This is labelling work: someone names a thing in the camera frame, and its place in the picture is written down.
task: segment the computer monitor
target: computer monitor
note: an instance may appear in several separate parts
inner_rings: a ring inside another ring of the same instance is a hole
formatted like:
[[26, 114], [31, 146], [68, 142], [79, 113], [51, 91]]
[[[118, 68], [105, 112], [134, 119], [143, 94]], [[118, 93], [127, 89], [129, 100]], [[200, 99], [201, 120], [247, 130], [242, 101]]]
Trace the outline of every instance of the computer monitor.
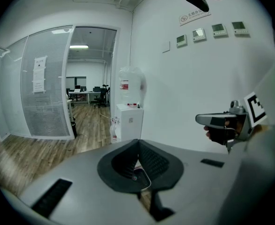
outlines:
[[86, 86], [81, 86], [80, 92], [85, 92], [86, 91]]
[[101, 88], [100, 87], [94, 87], [93, 88], [93, 92], [100, 92], [101, 91]]

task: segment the white wall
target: white wall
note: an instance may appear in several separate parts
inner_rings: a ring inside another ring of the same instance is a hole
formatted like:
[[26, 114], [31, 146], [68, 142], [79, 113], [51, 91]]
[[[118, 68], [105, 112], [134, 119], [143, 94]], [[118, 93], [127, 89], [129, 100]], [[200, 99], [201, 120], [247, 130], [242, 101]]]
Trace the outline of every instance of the white wall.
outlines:
[[68, 62], [67, 77], [86, 77], [86, 89], [92, 91], [94, 87], [102, 87], [104, 63], [102, 62]]
[[[176, 147], [226, 152], [208, 140], [199, 113], [227, 111], [242, 99], [275, 61], [271, 20], [257, 0], [207, 0], [211, 15], [179, 25], [196, 9], [185, 0], [145, 0], [134, 11], [131, 66], [145, 74], [142, 139]], [[244, 21], [251, 37], [233, 35], [231, 22]], [[224, 23], [229, 37], [214, 39], [211, 25]], [[195, 44], [192, 31], [204, 28], [207, 41]], [[186, 34], [188, 46], [177, 49]], [[171, 50], [161, 46], [171, 42]]]
[[[111, 81], [113, 88], [118, 89], [115, 73], [129, 65], [132, 13], [116, 9], [113, 5], [74, 3], [72, 0], [21, 0], [8, 10], [0, 22], [0, 46], [7, 47], [41, 30], [71, 24], [118, 30]], [[120, 101], [120, 94], [115, 91], [111, 95], [112, 113], [115, 102]]]

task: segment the thermostat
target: thermostat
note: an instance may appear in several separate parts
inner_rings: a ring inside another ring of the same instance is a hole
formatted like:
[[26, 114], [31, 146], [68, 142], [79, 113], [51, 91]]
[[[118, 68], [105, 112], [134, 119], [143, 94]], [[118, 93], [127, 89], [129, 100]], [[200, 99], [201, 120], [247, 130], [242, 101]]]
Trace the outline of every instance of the thermostat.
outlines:
[[187, 45], [187, 38], [186, 35], [182, 35], [177, 38], [177, 47], [182, 47]]
[[235, 36], [249, 35], [249, 32], [245, 28], [245, 25], [243, 22], [234, 22], [234, 23], [232, 23], [232, 25], [234, 28]]
[[227, 36], [227, 30], [224, 25], [222, 24], [216, 24], [212, 25], [212, 30], [213, 30], [213, 36], [216, 37], [222, 37], [222, 36]]
[[206, 39], [205, 31], [203, 28], [199, 28], [193, 31], [193, 41], [198, 42]]

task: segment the black mesh insert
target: black mesh insert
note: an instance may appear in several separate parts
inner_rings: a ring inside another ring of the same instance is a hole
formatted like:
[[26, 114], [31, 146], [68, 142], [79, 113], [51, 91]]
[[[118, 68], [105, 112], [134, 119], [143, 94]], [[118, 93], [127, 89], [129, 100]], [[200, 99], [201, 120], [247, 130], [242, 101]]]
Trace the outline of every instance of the black mesh insert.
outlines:
[[137, 159], [138, 146], [135, 144], [116, 155], [112, 159], [111, 165], [118, 174], [125, 178], [131, 179]]
[[140, 144], [138, 158], [150, 180], [161, 176], [169, 168], [170, 162], [166, 158], [146, 147], [144, 144]]
[[177, 157], [137, 139], [103, 156], [97, 171], [113, 190], [138, 194], [141, 187], [132, 180], [137, 160], [151, 180], [152, 191], [174, 187], [183, 174], [183, 164]]

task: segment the office chair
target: office chair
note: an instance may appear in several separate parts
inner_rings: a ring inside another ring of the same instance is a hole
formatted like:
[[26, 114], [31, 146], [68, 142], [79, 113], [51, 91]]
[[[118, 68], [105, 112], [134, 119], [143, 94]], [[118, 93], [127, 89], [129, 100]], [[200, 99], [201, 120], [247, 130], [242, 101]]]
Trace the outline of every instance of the office chair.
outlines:
[[106, 101], [106, 92], [107, 89], [106, 88], [101, 88], [101, 94], [99, 98], [95, 98], [96, 101], [98, 101], [99, 103], [94, 105], [94, 107], [98, 106], [98, 108], [100, 108], [100, 106], [106, 106], [105, 101]]
[[73, 99], [73, 98], [70, 98], [70, 95], [69, 95], [69, 93], [68, 93], [69, 91], [70, 91], [70, 89], [67, 88], [67, 96], [68, 96], [68, 99], [69, 99], [69, 100], [72, 100], [72, 101], [71, 101], [71, 106], [74, 107], [74, 99]]

